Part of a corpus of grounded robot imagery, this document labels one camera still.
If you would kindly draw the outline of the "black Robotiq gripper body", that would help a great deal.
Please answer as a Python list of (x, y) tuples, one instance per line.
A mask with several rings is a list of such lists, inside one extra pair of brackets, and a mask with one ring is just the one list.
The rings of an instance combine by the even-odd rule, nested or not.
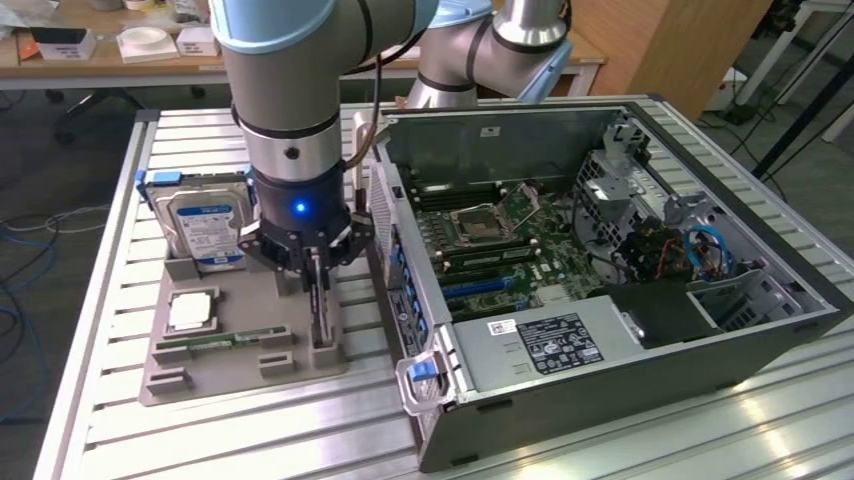
[(304, 246), (329, 244), (350, 221), (342, 175), (342, 161), (304, 181), (274, 179), (253, 170), (261, 234), (282, 244), (290, 241), (290, 235)]

